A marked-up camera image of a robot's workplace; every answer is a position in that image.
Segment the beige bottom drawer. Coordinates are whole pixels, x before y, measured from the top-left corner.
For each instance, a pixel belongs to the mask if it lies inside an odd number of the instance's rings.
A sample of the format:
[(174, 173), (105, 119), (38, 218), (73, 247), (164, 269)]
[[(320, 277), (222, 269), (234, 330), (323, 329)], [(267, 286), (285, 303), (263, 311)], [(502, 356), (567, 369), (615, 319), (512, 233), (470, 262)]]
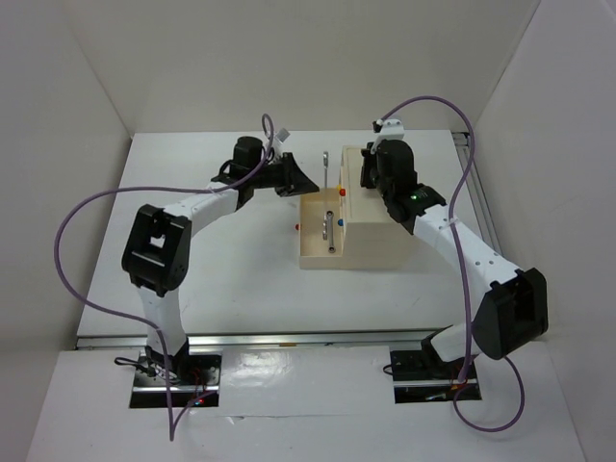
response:
[(343, 227), (337, 221), (342, 218), (339, 191), (329, 189), (329, 206), (334, 212), (333, 236), (336, 251), (327, 251), (327, 243), (322, 238), (322, 193), (302, 195), (299, 200), (300, 229), (298, 264), (302, 270), (341, 270), (343, 268)]

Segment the silver ratchet wrench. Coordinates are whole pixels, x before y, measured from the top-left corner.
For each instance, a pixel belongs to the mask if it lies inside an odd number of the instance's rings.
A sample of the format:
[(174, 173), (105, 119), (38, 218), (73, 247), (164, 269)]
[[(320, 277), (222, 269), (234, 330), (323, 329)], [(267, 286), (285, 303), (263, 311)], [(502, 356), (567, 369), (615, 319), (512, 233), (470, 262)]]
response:
[(329, 240), (330, 233), (333, 229), (333, 218), (334, 213), (331, 210), (327, 210), (323, 215), (322, 238), (325, 241)]

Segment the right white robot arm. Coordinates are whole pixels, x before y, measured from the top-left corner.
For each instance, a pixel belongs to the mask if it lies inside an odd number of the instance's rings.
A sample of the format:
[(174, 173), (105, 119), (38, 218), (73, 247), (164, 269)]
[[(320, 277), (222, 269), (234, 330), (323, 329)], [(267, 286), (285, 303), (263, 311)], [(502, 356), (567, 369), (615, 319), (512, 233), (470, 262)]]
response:
[(465, 380), (472, 360), (500, 360), (549, 328), (547, 280), (500, 256), (450, 209), (450, 202), (418, 180), (411, 147), (401, 140), (371, 142), (362, 151), (360, 185), (376, 190), (391, 219), (432, 247), (455, 270), (463, 287), (464, 320), (422, 342), (420, 365), (443, 376), (461, 361)]

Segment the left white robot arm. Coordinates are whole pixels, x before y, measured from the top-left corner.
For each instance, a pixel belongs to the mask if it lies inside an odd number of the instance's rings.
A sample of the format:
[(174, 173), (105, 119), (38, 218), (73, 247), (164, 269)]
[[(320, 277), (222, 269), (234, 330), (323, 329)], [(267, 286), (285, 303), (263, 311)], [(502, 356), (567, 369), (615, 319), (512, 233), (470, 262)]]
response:
[(148, 321), (146, 356), (169, 384), (186, 379), (191, 366), (179, 288), (189, 271), (192, 238), (239, 211), (257, 190), (272, 189), (280, 197), (320, 190), (280, 145), (279, 139), (263, 145), (257, 138), (240, 137), (205, 193), (163, 208), (145, 204), (136, 213), (121, 266), (137, 288)]

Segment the beige drawer cabinet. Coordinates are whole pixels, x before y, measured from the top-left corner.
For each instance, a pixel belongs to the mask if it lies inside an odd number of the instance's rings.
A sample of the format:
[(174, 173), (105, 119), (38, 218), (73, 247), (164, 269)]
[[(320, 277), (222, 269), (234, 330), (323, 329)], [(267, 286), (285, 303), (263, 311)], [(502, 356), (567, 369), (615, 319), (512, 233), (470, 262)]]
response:
[(401, 270), (415, 245), (406, 230), (387, 213), (378, 191), (360, 186), (361, 148), (342, 150), (339, 184), (343, 227), (342, 270)]

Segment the aluminium side rail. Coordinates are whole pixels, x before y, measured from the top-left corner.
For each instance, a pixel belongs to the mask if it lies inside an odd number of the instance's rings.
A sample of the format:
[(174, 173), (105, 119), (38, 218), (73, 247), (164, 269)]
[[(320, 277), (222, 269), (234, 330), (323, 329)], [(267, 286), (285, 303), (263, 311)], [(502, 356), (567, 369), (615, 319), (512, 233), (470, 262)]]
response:
[[(471, 160), (470, 134), (468, 132), (452, 132), (452, 139), (460, 164), (466, 169)], [(477, 167), (472, 164), (466, 179), (467, 190), (475, 207), (475, 213), (484, 219), (490, 216), (485, 191), (482, 187)]]

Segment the aluminium front rail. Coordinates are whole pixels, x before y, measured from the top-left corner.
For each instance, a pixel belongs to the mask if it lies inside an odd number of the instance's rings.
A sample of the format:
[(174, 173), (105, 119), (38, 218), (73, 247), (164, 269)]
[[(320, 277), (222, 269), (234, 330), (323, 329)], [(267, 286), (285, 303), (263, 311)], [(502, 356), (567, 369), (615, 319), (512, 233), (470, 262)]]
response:
[[(225, 347), (292, 347), (334, 346), (350, 344), (416, 343), (427, 337), (433, 329), (319, 331), (296, 333), (236, 333), (190, 335), (189, 345), (196, 349)], [(80, 336), (76, 349), (129, 349), (145, 347), (145, 337), (136, 336)]]

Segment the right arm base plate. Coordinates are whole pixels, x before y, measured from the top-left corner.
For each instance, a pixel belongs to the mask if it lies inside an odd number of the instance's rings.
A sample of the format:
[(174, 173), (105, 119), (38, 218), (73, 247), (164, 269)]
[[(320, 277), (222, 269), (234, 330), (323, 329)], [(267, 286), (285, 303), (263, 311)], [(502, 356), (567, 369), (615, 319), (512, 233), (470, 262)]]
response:
[(458, 380), (464, 360), (430, 362), (419, 350), (392, 350), (382, 371), (393, 379), (396, 404), (482, 400), (477, 372), (470, 365), (466, 379)]

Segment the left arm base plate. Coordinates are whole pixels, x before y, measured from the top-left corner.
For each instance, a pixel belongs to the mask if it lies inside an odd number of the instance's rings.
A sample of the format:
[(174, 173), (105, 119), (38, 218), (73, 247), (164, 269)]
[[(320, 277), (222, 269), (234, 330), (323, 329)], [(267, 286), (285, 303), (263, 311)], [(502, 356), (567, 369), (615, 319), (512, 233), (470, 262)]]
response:
[[(192, 407), (218, 407), (222, 355), (197, 354), (189, 360), (188, 370), (169, 376), (173, 408), (183, 408), (189, 402)], [(166, 408), (166, 372), (163, 367), (151, 363), (144, 354), (137, 359), (116, 357), (114, 364), (134, 369), (134, 378), (129, 401), (131, 409)]]

